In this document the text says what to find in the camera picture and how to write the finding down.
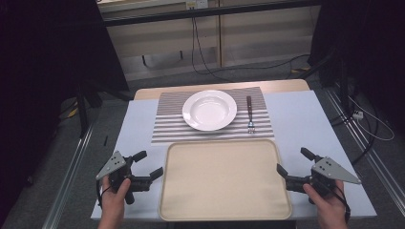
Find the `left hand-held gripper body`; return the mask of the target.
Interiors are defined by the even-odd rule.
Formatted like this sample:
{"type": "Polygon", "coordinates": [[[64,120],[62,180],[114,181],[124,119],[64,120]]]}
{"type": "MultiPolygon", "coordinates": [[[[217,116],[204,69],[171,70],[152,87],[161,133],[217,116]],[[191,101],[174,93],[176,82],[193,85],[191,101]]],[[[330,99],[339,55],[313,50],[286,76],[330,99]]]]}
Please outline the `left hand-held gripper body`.
{"type": "Polygon", "coordinates": [[[115,151],[96,175],[97,184],[100,184],[100,181],[107,177],[110,181],[110,188],[117,191],[122,181],[129,178],[131,185],[126,193],[125,202],[133,204],[135,202],[133,193],[147,192],[152,184],[150,176],[136,177],[133,175],[131,170],[133,163],[132,156],[123,156],[119,151],[115,151]]]}

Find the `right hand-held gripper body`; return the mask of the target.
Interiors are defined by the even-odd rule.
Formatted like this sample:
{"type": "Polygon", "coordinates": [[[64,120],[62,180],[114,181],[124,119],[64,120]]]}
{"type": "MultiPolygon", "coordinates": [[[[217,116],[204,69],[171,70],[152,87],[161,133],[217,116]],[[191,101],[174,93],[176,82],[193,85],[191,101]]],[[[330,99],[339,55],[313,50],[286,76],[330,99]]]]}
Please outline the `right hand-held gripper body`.
{"type": "Polygon", "coordinates": [[[307,156],[314,161],[310,175],[306,177],[290,176],[285,172],[286,189],[305,193],[303,185],[309,184],[321,196],[325,197],[336,188],[336,180],[360,184],[361,180],[328,156],[307,156]]]}

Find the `person's left hand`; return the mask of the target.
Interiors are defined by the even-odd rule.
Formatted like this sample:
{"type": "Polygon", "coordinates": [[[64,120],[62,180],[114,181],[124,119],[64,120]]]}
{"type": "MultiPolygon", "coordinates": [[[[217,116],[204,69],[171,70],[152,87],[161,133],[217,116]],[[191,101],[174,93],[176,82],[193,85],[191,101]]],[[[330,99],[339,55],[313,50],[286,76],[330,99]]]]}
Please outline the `person's left hand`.
{"type": "Polygon", "coordinates": [[[119,222],[124,215],[124,199],[131,181],[126,178],[116,192],[110,188],[109,178],[102,179],[102,217],[104,221],[119,222]]]}

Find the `person's right hand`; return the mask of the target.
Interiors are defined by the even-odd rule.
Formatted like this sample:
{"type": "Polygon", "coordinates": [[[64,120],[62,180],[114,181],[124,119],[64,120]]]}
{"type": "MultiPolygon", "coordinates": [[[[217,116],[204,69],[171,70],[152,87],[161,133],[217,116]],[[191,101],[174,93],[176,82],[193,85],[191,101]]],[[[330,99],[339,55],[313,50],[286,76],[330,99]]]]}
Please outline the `person's right hand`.
{"type": "Polygon", "coordinates": [[[336,196],[322,198],[309,184],[304,184],[303,189],[316,205],[318,223],[320,220],[346,221],[346,206],[336,196]]]}

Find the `white table cover board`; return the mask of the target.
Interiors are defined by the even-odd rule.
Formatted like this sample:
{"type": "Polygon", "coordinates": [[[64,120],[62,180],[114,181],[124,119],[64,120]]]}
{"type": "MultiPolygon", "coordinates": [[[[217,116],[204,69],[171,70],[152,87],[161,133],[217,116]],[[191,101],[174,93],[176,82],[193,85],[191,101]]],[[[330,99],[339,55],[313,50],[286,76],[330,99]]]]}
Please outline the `white table cover board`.
{"type": "MultiPolygon", "coordinates": [[[[321,156],[331,156],[349,172],[354,169],[345,151],[337,139],[329,121],[313,91],[264,94],[269,114],[269,124],[275,133],[282,165],[294,175],[303,175],[309,171],[310,162],[299,156],[301,147],[307,147],[321,156]]],[[[167,158],[168,144],[152,144],[153,125],[159,106],[157,99],[142,99],[129,102],[118,135],[115,150],[124,155],[146,150],[148,157],[141,162],[135,172],[142,175],[155,167],[163,166],[167,158]]],[[[159,213],[162,178],[153,184],[151,191],[135,194],[135,203],[124,204],[124,220],[164,221],[159,213]]],[[[259,198],[253,195],[253,189],[239,188],[242,195],[234,198],[237,204],[242,200],[259,198]]],[[[351,219],[364,219],[377,216],[362,184],[344,185],[345,196],[352,209],[351,219]]],[[[316,210],[308,202],[307,195],[287,191],[291,202],[291,214],[287,219],[314,219],[316,210]]],[[[259,198],[265,207],[276,207],[274,201],[259,198]]]]}

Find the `grey striped placemat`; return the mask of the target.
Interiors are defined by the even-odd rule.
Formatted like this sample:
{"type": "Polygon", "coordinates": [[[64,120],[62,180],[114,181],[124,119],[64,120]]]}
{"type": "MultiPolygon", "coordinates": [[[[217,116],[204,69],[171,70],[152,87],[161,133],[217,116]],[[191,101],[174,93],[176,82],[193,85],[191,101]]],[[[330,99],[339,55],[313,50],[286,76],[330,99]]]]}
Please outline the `grey striped placemat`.
{"type": "Polygon", "coordinates": [[[274,138],[270,117],[262,90],[258,87],[222,90],[236,101],[238,111],[234,120],[226,127],[210,132],[190,127],[182,117],[182,106],[186,99],[197,92],[163,93],[160,96],[152,142],[166,144],[179,141],[202,141],[264,137],[274,138]],[[246,97],[251,96],[255,134],[247,131],[248,113],[246,97]]]}

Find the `beige plastic tray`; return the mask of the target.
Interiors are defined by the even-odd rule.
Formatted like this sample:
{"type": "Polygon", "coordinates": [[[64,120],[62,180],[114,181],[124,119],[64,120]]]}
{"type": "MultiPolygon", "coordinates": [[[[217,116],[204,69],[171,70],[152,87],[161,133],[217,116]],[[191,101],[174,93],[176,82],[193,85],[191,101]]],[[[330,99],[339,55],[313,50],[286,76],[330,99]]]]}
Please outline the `beige plastic tray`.
{"type": "Polygon", "coordinates": [[[159,213],[167,221],[281,220],[292,206],[270,139],[183,142],[167,151],[159,213]]]}

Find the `black metal stand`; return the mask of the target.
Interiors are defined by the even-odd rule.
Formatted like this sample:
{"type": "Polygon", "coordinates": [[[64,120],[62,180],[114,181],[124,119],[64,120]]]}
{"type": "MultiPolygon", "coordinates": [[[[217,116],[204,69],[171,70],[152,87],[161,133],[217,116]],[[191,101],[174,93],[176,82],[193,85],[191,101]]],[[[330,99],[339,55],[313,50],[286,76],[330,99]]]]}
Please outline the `black metal stand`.
{"type": "Polygon", "coordinates": [[[84,137],[89,129],[86,104],[92,108],[99,108],[102,105],[102,99],[98,95],[96,86],[91,81],[82,81],[77,85],[76,101],[80,119],[80,137],[84,137]]]}

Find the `white deep plate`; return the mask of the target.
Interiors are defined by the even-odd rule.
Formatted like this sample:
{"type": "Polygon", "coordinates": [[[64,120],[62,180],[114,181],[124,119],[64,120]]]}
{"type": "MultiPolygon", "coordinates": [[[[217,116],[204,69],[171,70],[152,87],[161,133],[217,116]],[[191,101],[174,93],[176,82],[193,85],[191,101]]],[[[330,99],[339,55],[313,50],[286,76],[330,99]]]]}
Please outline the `white deep plate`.
{"type": "Polygon", "coordinates": [[[182,106],[183,120],[192,128],[217,131],[229,125],[238,111],[234,98],[222,91],[207,90],[189,96],[182,106]]]}

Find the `black curtain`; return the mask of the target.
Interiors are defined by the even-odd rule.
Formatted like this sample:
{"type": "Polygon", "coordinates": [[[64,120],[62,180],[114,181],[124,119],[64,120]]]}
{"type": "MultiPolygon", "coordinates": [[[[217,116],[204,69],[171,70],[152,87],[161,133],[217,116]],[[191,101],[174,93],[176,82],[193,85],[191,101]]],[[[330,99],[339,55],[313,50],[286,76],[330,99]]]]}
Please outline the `black curtain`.
{"type": "Polygon", "coordinates": [[[321,0],[309,63],[332,51],[361,91],[405,129],[405,0],[321,0]]]}
{"type": "Polygon", "coordinates": [[[96,0],[0,0],[0,210],[16,202],[79,84],[126,89],[102,22],[96,0]]]}

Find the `light wooden cabinet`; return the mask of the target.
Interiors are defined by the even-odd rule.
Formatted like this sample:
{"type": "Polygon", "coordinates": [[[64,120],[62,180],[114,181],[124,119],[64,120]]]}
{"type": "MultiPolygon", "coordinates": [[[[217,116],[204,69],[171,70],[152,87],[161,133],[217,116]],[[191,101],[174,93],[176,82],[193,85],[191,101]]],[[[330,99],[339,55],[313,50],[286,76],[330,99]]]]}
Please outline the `light wooden cabinet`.
{"type": "MultiPolygon", "coordinates": [[[[96,0],[104,19],[278,0],[96,0]]],[[[128,81],[288,59],[310,51],[320,6],[110,27],[128,81]]]]}

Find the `black metal bar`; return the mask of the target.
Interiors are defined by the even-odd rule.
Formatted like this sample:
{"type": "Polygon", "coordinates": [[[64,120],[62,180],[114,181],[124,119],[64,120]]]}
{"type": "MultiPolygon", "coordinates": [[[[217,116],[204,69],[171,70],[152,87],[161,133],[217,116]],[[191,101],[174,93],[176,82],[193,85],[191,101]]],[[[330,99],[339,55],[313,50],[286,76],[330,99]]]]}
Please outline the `black metal bar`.
{"type": "Polygon", "coordinates": [[[180,10],[139,16],[123,16],[105,19],[104,27],[115,27],[133,24],[144,24],[161,21],[180,20],[187,18],[199,18],[207,16],[227,15],[236,13],[248,13],[265,10],[286,10],[303,7],[320,6],[321,0],[281,0],[271,3],[247,4],[228,7],[217,7],[202,10],[180,10]]]}

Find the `aluminium floor rail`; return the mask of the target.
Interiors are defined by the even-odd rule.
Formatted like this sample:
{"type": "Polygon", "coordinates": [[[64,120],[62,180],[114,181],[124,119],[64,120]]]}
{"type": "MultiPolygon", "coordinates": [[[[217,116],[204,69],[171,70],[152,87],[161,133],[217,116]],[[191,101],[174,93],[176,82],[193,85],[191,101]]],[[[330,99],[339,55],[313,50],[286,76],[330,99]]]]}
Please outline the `aluminium floor rail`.
{"type": "Polygon", "coordinates": [[[44,221],[42,229],[57,229],[57,226],[62,218],[65,206],[67,204],[67,200],[72,191],[79,166],[81,165],[85,151],[87,150],[88,144],[90,142],[93,129],[94,125],[91,125],[86,131],[82,132],[77,143],[73,159],[68,167],[65,176],[63,177],[62,183],[53,201],[51,210],[49,211],[44,221]]]}
{"type": "Polygon", "coordinates": [[[334,126],[344,125],[360,149],[360,153],[351,159],[352,166],[359,165],[361,161],[368,161],[391,200],[405,217],[405,183],[402,184],[399,180],[402,172],[404,172],[402,177],[405,178],[405,165],[395,167],[402,161],[397,155],[399,144],[395,143],[399,140],[399,135],[378,116],[374,106],[365,109],[354,98],[348,96],[352,110],[345,112],[343,100],[337,92],[326,90],[326,95],[338,114],[334,126]],[[352,117],[354,110],[361,111],[364,117],[361,120],[354,119],[352,117]]]}

